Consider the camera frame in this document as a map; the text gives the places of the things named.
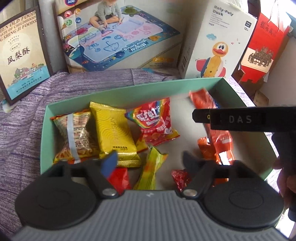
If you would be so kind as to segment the person's right hand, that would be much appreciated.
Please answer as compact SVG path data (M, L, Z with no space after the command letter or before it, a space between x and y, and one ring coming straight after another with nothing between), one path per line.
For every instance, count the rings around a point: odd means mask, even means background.
M289 208L292 203L292 194L295 193L295 175L289 176L284 168L284 162L278 157L272 165L275 170L280 170L277 179L277 186L283 197L285 208Z

